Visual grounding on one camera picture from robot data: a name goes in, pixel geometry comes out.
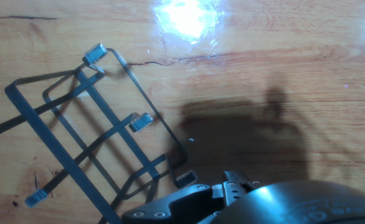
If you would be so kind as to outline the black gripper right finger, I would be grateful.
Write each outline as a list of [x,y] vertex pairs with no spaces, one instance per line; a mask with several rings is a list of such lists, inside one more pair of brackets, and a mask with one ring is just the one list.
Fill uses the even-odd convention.
[[222,183],[224,205],[231,205],[254,189],[255,186],[243,172],[224,172],[224,181]]

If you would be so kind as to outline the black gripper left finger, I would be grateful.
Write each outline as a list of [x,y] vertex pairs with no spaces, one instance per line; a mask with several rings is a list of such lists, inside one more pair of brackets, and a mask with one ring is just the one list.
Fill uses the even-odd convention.
[[125,212],[122,224],[200,223],[224,208],[221,184],[194,184]]

